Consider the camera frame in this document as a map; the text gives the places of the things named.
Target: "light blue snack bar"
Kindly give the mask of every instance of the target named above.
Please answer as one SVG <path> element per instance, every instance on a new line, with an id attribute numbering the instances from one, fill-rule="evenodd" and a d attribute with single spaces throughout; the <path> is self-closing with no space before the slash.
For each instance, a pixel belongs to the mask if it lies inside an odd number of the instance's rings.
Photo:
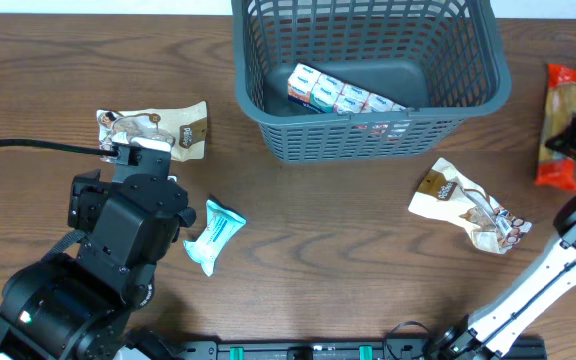
<path id="1" fill-rule="evenodd" d="M 184 247 L 192 261 L 201 264 L 206 275 L 215 271 L 215 261 L 230 238 L 246 225 L 246 219 L 226 210 L 212 200 L 206 201 L 206 230 L 196 241 L 184 241 Z"/>

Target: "red packaging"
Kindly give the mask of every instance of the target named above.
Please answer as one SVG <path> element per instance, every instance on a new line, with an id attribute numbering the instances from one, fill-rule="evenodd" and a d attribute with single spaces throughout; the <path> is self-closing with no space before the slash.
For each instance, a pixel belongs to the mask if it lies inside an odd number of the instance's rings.
<path id="1" fill-rule="evenodd" d="M 548 94 L 535 184 L 576 193 L 574 161 L 545 146 L 546 141 L 561 134 L 575 116 L 576 70 L 563 65 L 548 65 Z"/>

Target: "brown label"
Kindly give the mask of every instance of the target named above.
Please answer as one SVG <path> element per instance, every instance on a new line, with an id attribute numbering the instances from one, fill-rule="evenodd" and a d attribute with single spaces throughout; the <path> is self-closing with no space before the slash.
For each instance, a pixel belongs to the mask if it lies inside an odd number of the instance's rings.
<path id="1" fill-rule="evenodd" d="M 179 127 L 179 146 L 188 149 L 193 144 L 206 140 L 208 119 L 203 118 L 188 125 Z"/>
<path id="2" fill-rule="evenodd" d="M 417 192 L 448 201 L 458 186 L 459 184 L 454 181 L 447 181 L 444 174 L 430 170 L 417 188 Z"/>
<path id="3" fill-rule="evenodd" d="M 148 119 L 153 124 L 158 124 L 161 121 L 161 116 L 159 114 L 148 114 Z"/>

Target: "white snack wrapper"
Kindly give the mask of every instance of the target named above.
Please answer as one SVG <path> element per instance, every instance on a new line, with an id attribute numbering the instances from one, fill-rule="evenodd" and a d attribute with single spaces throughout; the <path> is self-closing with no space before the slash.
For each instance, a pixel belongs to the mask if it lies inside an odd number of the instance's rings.
<path id="1" fill-rule="evenodd" d="M 206 230 L 196 241 L 184 241 L 184 247 L 192 261 L 201 264 L 207 276 L 215 272 L 215 261 L 230 238 L 246 225 L 246 219 L 226 210 L 212 200 L 206 201 Z"/>
<path id="2" fill-rule="evenodd" d="M 460 226 L 475 247 L 495 254 L 505 254 L 532 227 L 443 158 L 422 180 L 408 211 Z"/>
<path id="3" fill-rule="evenodd" d="M 176 161 L 204 157 L 208 132 L 205 101 L 182 109 L 97 110 L 97 123 L 101 149 L 110 149 L 114 141 L 170 151 Z"/>

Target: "milk carton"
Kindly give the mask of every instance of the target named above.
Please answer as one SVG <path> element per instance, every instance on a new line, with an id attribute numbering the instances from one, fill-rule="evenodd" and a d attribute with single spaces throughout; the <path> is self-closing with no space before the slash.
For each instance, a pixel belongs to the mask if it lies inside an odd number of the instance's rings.
<path id="1" fill-rule="evenodd" d="M 404 111 L 404 110 L 406 110 L 406 108 L 397 103 L 394 103 L 392 109 L 390 109 L 390 111 Z"/>
<path id="2" fill-rule="evenodd" d="M 312 89 L 317 84 L 321 73 L 304 64 L 297 64 L 288 78 L 288 100 L 310 107 Z"/>
<path id="3" fill-rule="evenodd" d="M 361 109 L 361 112 L 386 112 L 392 110 L 393 105 L 395 105 L 395 103 L 392 100 L 386 99 L 377 94 L 370 94 L 368 99 L 366 99 L 366 103 L 364 104 L 363 109 Z"/>
<path id="4" fill-rule="evenodd" d="M 321 84 L 316 84 L 310 94 L 310 105 L 313 106 L 316 111 L 331 113 L 338 97 L 338 93 L 333 92 Z"/>
<path id="5" fill-rule="evenodd" d="M 322 88 L 329 90 L 330 92 L 335 92 L 337 94 L 341 94 L 341 90 L 344 88 L 344 82 L 336 79 L 330 75 L 321 74 L 317 83 L 321 85 Z"/>
<path id="6" fill-rule="evenodd" d="M 345 84 L 343 89 L 341 90 L 341 95 L 353 98 L 362 104 L 366 102 L 366 99 L 368 99 L 369 94 L 370 92 L 368 90 L 364 90 L 360 87 L 350 84 Z"/>
<path id="7" fill-rule="evenodd" d="M 346 95 L 339 95 L 337 101 L 335 101 L 335 105 L 333 106 L 333 111 L 338 114 L 345 114 L 345 113 L 360 113 L 361 108 L 363 107 L 363 103 L 355 100 Z"/>

